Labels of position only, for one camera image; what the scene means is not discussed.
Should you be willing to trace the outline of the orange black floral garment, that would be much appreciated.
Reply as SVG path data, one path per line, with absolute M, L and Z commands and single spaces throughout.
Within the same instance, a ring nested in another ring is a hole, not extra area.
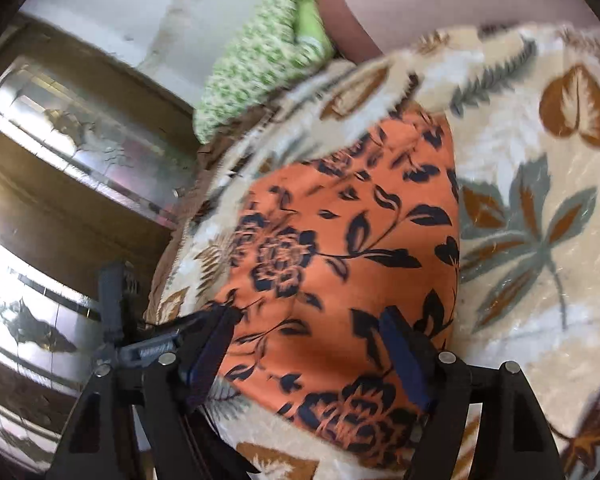
M 254 182 L 214 298 L 242 312 L 221 376 L 366 466 L 402 466 L 419 410 L 379 318 L 397 307 L 448 342 L 459 212 L 449 123 L 415 105 Z

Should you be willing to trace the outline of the wooden wardrobe with glass panels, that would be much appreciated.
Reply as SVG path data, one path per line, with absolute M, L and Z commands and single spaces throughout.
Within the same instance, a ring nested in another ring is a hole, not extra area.
M 50 25 L 0 37 L 0 457 L 42 474 L 102 341 L 98 274 L 147 295 L 193 184 L 192 109 Z

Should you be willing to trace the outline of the brown ruffled bedspread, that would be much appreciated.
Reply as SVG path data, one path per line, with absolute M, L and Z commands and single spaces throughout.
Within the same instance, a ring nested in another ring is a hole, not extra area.
M 148 292 L 148 307 L 144 318 L 148 320 L 159 304 L 166 279 L 171 272 L 178 250 L 180 249 L 186 221 L 200 209 L 208 192 L 211 180 L 224 154 L 250 130 L 263 126 L 279 110 L 275 105 L 258 105 L 220 129 L 214 139 L 204 144 L 197 152 L 198 174 L 194 185 L 189 188 L 176 206 L 176 227 L 171 233 L 169 244 L 162 253 Z

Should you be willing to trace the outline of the cream leaf-print fleece blanket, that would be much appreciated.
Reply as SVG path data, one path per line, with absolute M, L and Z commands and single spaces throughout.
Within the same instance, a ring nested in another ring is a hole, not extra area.
M 418 106 L 449 123 L 460 212 L 452 333 L 469 364 L 518 363 L 567 479 L 600 475 L 600 32 L 521 25 L 440 30 L 354 64 L 335 61 L 263 105 L 279 107 L 216 167 L 148 322 L 216 307 L 246 195 L 295 162 L 348 148 Z M 400 479 L 288 422 L 221 376 L 207 410 L 259 479 Z

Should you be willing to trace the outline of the green white patterned pillow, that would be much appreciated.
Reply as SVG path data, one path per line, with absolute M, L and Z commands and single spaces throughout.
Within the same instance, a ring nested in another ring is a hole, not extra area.
M 204 83 L 193 120 L 198 141 L 209 143 L 275 91 L 315 74 L 334 52 L 317 0 L 262 0 Z

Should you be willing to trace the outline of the pink brown bolster cushion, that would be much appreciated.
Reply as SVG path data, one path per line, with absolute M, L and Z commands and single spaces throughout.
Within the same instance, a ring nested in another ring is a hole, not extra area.
M 436 29 L 600 22 L 585 0 L 317 0 L 327 35 L 355 63 L 414 44 Z

